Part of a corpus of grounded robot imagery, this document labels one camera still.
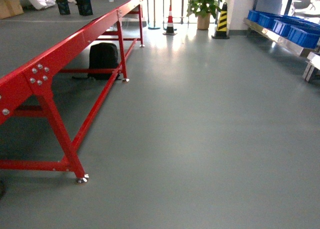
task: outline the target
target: wall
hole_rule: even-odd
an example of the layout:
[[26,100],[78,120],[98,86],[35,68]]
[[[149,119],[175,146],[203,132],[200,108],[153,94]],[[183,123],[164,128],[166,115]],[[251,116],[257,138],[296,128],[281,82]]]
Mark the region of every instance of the wall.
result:
[[225,0],[228,3],[227,28],[230,30],[247,30],[243,20],[253,8],[254,0]]

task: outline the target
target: green leaves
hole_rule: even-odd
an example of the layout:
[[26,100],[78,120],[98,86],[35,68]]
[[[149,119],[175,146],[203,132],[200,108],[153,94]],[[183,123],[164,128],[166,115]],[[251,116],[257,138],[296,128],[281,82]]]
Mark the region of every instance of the green leaves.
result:
[[217,16],[217,11],[220,12],[219,1],[222,0],[189,0],[189,7],[187,11],[187,17],[191,14],[197,16],[205,17],[208,13],[215,18]]

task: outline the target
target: black backpack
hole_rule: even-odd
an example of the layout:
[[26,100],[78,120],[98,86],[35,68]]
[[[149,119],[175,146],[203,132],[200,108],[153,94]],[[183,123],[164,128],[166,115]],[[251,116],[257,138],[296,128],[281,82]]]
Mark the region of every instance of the black backpack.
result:
[[[89,69],[113,69],[118,67],[118,48],[113,43],[101,42],[92,45],[89,53]],[[96,80],[108,80],[112,74],[88,73],[87,77],[75,77],[73,79],[94,78]]]

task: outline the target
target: plant pot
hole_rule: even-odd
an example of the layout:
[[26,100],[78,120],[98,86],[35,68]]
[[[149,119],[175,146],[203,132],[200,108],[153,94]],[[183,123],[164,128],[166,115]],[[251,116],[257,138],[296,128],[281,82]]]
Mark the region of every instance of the plant pot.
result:
[[197,29],[198,30],[208,30],[209,29],[210,16],[211,16],[210,13],[208,13],[205,17],[202,17],[201,15],[198,16],[198,21],[197,21]]

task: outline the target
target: gray tabletop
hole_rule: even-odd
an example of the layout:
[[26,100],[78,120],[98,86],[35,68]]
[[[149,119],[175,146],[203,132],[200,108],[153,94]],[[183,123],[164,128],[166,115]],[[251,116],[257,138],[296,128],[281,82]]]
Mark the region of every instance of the gray tabletop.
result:
[[89,16],[79,15],[78,7],[69,3],[70,15],[60,15],[55,5],[0,20],[0,78],[128,1],[91,0]]

